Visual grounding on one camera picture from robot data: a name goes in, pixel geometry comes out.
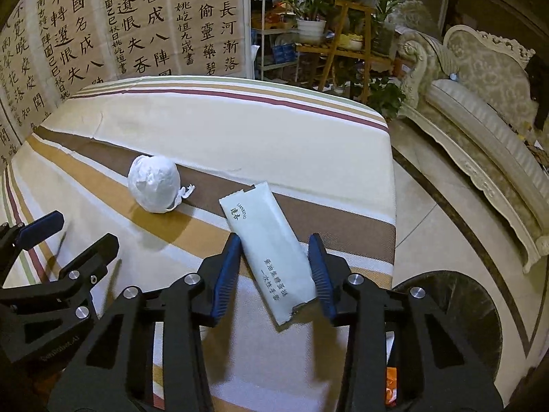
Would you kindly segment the ornate cream sofa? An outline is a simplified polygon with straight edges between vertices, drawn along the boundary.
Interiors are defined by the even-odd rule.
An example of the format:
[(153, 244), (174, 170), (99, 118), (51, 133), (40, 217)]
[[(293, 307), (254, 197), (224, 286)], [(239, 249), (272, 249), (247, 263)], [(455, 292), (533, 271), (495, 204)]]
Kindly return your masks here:
[(464, 25), (444, 35), (423, 2), (399, 3), (387, 20), (411, 66), (399, 113), (440, 144), (505, 218), (522, 244), (523, 271), (548, 255), (548, 132), (534, 127), (537, 102), (515, 39)]

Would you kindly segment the striped tablecloth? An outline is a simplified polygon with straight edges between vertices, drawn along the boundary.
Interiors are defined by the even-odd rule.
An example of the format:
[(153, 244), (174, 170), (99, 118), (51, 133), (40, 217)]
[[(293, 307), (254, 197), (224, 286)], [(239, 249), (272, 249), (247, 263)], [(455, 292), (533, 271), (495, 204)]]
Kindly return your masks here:
[[(128, 190), (140, 155), (173, 161), (196, 190), (153, 214)], [(151, 77), (93, 85), (65, 101), (1, 163), (2, 220), (51, 210), (61, 234), (18, 259), (12, 286), (57, 275), (105, 232), (120, 243), (94, 299), (169, 285), (218, 253), (229, 233), (219, 200), (266, 182), (298, 240), (317, 233), (351, 269), (390, 286), (396, 196), (388, 127), (354, 101), (235, 78)]]

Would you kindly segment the black garment on sofa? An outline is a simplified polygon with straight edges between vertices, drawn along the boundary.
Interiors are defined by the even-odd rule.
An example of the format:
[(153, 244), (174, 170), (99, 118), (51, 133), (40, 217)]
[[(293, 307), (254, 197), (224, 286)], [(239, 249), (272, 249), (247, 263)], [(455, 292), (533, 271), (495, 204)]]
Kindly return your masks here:
[(538, 130), (543, 130), (549, 111), (548, 65), (538, 54), (534, 54), (530, 58), (525, 71), (528, 75), (530, 98), (538, 104), (534, 127)]

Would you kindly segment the tall leafy plant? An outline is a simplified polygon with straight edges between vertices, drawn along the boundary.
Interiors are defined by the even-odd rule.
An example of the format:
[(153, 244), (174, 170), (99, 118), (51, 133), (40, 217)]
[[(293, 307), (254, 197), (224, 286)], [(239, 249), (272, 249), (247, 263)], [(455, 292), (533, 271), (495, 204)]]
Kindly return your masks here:
[(389, 16), (402, 0), (376, 0), (373, 16), (372, 51), (388, 57), (395, 34), (395, 27), (389, 22)]

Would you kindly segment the orange plastic bag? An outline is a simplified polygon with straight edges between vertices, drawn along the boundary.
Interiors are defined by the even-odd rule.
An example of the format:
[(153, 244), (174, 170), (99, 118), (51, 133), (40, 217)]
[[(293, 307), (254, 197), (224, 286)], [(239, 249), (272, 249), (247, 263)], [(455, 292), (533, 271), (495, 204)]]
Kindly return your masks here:
[(397, 396), (397, 370), (395, 367), (386, 368), (385, 382), (385, 404), (393, 407), (396, 404)]

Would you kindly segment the metal shelf rack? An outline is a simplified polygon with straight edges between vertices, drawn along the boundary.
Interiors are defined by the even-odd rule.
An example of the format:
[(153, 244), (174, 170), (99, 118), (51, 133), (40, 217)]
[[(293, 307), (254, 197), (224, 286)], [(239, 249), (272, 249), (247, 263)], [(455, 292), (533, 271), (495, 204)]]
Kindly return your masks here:
[(256, 79), (296, 82), (299, 73), (297, 20), (282, 0), (250, 0), (251, 40), (257, 48)]

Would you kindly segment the yellow bowl on stand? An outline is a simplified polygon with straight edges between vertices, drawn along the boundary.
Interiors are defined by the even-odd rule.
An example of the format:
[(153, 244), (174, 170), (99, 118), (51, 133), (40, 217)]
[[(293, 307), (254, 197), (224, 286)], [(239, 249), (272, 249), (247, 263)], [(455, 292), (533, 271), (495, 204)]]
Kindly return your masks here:
[(346, 50), (360, 51), (364, 47), (364, 38), (358, 34), (342, 34), (339, 46)]

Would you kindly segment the calligraphy folding screen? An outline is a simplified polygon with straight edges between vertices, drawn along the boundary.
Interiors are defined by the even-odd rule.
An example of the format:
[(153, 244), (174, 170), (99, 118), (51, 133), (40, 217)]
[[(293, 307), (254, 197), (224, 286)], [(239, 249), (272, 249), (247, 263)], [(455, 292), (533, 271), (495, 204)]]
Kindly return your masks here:
[(1, 31), (1, 160), (87, 85), (252, 74), (249, 0), (19, 0)]

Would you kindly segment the white tissue ball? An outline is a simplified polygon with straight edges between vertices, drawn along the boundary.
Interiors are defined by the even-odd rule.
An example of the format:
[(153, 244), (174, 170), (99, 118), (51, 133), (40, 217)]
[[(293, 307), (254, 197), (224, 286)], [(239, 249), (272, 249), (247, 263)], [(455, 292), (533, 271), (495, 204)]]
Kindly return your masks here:
[(129, 168), (127, 183), (137, 204), (153, 214), (175, 210), (196, 190), (194, 184), (183, 186), (176, 164), (158, 155), (135, 158)]

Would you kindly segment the small floor plant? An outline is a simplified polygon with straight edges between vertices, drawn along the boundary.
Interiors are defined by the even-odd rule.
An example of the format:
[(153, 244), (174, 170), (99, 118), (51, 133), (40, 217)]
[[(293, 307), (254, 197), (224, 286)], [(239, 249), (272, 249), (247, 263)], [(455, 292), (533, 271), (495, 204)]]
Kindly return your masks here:
[(374, 77), (370, 79), (369, 90), (366, 105), (384, 118), (396, 118), (406, 98), (399, 81), (386, 76)]

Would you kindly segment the black trash bag bin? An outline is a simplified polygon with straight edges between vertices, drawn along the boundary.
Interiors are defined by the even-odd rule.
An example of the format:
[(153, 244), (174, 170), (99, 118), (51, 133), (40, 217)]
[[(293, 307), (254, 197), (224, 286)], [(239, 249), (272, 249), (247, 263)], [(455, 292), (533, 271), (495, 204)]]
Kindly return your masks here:
[(433, 271), (392, 293), (403, 307), (389, 316), (397, 396), (388, 410), (501, 411), (502, 325), (486, 289), (463, 273)]

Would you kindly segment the wooden plant stand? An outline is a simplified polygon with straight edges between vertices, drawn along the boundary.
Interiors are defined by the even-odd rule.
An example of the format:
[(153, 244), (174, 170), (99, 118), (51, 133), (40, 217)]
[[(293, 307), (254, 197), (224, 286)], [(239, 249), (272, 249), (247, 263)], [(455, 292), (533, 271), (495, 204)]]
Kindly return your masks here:
[[(325, 40), (318, 45), (299, 43), (297, 46), (299, 54), (314, 55), (309, 69), (307, 86), (313, 88), (314, 83), (318, 82), (317, 90), (323, 92), (328, 77), (334, 70), (335, 58), (353, 59), (355, 65), (363, 65), (363, 87), (360, 100), (363, 104), (366, 104), (370, 97), (371, 65), (379, 65), (383, 71), (391, 71), (393, 61), (389, 57), (371, 51), (372, 15), (375, 9), (350, 0), (335, 0), (334, 6), (340, 9), (340, 13), (336, 17), (336, 28), (331, 40)], [(349, 11), (357, 12), (361, 16), (363, 34), (359, 40), (350, 38), (349, 34), (343, 37), (343, 28), (345, 22), (348, 21)]]

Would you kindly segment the white long sachet packet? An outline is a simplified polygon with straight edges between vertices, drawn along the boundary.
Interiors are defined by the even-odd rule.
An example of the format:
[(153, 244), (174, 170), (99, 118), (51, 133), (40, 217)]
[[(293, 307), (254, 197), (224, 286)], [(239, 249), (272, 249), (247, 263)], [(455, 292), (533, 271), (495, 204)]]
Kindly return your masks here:
[(266, 182), (219, 200), (232, 232), (276, 324), (316, 297), (315, 282), (301, 243)]

